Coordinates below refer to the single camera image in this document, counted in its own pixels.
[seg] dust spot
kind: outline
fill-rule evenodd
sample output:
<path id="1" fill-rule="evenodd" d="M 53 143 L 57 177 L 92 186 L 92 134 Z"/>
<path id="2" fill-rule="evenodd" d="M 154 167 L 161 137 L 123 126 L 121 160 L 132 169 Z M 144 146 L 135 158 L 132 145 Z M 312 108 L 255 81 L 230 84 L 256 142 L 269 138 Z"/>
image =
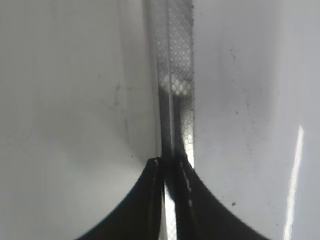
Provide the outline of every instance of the dust spot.
<path id="1" fill-rule="evenodd" d="M 119 91 L 120 91 L 121 85 L 118 84 L 115 88 L 115 96 L 114 96 L 114 106 L 117 107 L 119 105 Z"/>
<path id="2" fill-rule="evenodd" d="M 237 55 L 234 54 L 234 50 L 231 49 L 230 53 L 231 53 L 231 56 L 232 56 L 233 60 L 235 61 L 237 59 Z"/>

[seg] white surface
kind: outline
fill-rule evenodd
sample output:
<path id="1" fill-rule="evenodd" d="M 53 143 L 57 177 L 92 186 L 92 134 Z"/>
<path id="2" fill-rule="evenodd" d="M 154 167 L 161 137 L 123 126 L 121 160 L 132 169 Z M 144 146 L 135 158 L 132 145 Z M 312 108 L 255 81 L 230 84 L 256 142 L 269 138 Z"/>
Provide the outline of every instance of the white surface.
<path id="1" fill-rule="evenodd" d="M 0 239 L 72 240 L 157 155 L 141 0 L 0 1 Z"/>
<path id="2" fill-rule="evenodd" d="M 319 9 L 195 0 L 195 169 L 274 240 L 320 238 Z"/>

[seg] white curved panel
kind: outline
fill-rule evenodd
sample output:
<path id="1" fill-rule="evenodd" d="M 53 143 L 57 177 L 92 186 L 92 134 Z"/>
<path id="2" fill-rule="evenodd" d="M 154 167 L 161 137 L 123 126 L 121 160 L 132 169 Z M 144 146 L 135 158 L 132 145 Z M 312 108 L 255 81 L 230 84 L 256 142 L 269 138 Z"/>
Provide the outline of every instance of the white curved panel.
<path id="1" fill-rule="evenodd" d="M 320 236 L 319 7 L 195 1 L 195 169 L 270 239 Z"/>
<path id="2" fill-rule="evenodd" d="M 0 239 L 76 239 L 157 155 L 142 1 L 0 1 Z"/>

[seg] metal strip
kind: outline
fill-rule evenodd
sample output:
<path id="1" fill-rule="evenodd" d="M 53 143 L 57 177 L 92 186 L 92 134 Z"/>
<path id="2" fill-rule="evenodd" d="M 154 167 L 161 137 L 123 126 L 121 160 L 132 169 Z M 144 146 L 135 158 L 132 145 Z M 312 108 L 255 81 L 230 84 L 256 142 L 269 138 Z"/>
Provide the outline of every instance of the metal strip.
<path id="1" fill-rule="evenodd" d="M 188 160 L 194 166 L 193 2 L 150 0 L 150 20 L 162 156 L 173 161 L 177 133 L 182 136 Z M 166 239 L 176 240 L 175 203 L 170 196 L 170 188 L 167 181 L 164 196 Z"/>

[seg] black curved edge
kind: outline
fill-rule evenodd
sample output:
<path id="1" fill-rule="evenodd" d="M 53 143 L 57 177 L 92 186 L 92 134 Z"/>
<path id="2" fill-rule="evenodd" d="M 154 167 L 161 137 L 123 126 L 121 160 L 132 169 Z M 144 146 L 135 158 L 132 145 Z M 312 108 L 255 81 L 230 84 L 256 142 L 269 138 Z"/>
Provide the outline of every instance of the black curved edge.
<path id="1" fill-rule="evenodd" d="M 163 189 L 161 160 L 150 159 L 119 206 L 79 240 L 159 240 Z"/>
<path id="2" fill-rule="evenodd" d="M 211 194 L 181 152 L 176 155 L 174 173 L 179 240 L 267 240 Z"/>

